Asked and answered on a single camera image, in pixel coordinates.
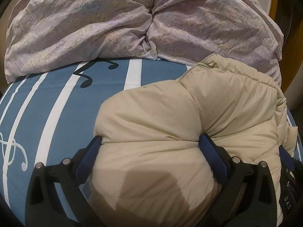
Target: quilted fabric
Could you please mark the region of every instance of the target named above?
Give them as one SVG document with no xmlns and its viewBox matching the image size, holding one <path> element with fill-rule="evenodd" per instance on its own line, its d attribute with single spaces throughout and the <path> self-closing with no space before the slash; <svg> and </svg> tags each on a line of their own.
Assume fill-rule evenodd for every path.
<svg viewBox="0 0 303 227">
<path fill-rule="evenodd" d="M 101 105 L 90 204 L 104 223 L 195 226 L 221 190 L 197 147 L 202 133 L 230 156 L 266 161 L 278 202 L 278 147 L 292 153 L 296 139 L 286 99 L 271 77 L 213 54 L 177 80 L 122 91 Z M 280 223 L 279 204 L 277 212 Z"/>
</svg>

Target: metal screw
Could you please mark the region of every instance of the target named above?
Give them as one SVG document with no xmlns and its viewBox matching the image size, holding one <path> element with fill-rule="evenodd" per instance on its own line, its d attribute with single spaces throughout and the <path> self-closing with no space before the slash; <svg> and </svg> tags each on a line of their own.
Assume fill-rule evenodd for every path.
<svg viewBox="0 0 303 227">
<path fill-rule="evenodd" d="M 43 165 L 43 164 L 42 164 L 41 162 L 38 162 L 38 163 L 36 164 L 36 168 L 37 168 L 37 169 L 40 169 L 40 168 L 42 167 L 42 165 Z"/>
<path fill-rule="evenodd" d="M 261 166 L 262 167 L 267 167 L 267 163 L 265 161 L 261 161 Z"/>
<path fill-rule="evenodd" d="M 65 159 L 62 161 L 62 163 L 63 163 L 64 165 L 68 165 L 70 162 L 71 162 L 71 159 L 70 159 L 70 158 L 65 158 Z"/>
<path fill-rule="evenodd" d="M 240 163 L 241 160 L 240 160 L 239 157 L 235 156 L 235 157 L 232 158 L 232 161 L 233 161 L 234 163 L 238 164 L 238 163 Z"/>
</svg>

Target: mattress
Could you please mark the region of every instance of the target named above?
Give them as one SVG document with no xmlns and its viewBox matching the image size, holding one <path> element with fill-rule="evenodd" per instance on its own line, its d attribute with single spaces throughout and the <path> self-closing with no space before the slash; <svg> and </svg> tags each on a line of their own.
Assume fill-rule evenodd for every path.
<svg viewBox="0 0 303 227">
<path fill-rule="evenodd" d="M 177 79 L 189 68 L 165 60 L 97 59 L 13 82 L 0 100 L 0 193 L 18 219 L 24 224 L 34 165 L 58 164 L 86 147 L 102 102 L 124 89 Z M 295 125 L 290 112 L 288 119 Z M 301 154 L 298 138 L 296 158 Z M 67 216 L 76 220 L 59 184 L 56 189 Z M 88 198 L 88 183 L 80 189 Z"/>
</svg>

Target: blue gripper pad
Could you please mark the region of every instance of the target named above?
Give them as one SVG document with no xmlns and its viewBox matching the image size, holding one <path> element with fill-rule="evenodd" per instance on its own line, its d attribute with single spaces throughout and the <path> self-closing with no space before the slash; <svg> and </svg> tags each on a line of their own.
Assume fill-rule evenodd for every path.
<svg viewBox="0 0 303 227">
<path fill-rule="evenodd" d="M 285 166 L 290 171 L 293 171 L 294 170 L 294 161 L 293 161 L 292 157 L 289 155 L 289 153 L 287 153 L 287 151 L 282 146 L 279 147 L 279 156 L 280 156 L 281 161 L 285 164 Z"/>
<path fill-rule="evenodd" d="M 209 163 L 216 180 L 226 186 L 228 184 L 228 166 L 226 162 L 231 157 L 224 148 L 216 146 L 207 134 L 202 134 L 199 137 L 199 149 Z M 221 157 L 218 149 L 223 152 L 226 158 Z"/>
<path fill-rule="evenodd" d="M 81 153 L 81 159 L 78 161 L 77 167 L 75 168 L 75 182 L 78 185 L 86 182 L 94 166 L 101 143 L 102 138 L 100 136 L 95 136 L 86 148 L 78 151 Z"/>
</svg>

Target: black clamp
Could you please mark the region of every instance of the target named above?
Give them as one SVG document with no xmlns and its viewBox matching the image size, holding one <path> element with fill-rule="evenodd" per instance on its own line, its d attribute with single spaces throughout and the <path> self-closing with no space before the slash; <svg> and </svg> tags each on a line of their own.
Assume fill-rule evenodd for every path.
<svg viewBox="0 0 303 227">
<path fill-rule="evenodd" d="M 258 165 L 231 158 L 207 134 L 199 139 L 199 148 L 210 164 L 216 180 L 223 185 L 219 196 L 197 226 L 276 227 L 277 202 L 272 177 L 265 161 Z M 235 216 L 231 209 L 243 184 L 247 184 Z"/>
<path fill-rule="evenodd" d="M 302 226 L 303 164 L 292 158 L 282 146 L 279 147 L 279 155 L 282 165 L 279 203 L 283 212 L 283 222 L 279 226 Z"/>
<path fill-rule="evenodd" d="M 54 166 L 44 166 L 41 162 L 35 165 L 26 195 L 25 226 L 105 227 L 79 189 L 93 168 L 101 142 L 102 138 L 95 136 L 72 159 L 65 158 Z M 54 183 L 61 184 L 78 222 L 66 216 Z"/>
</svg>

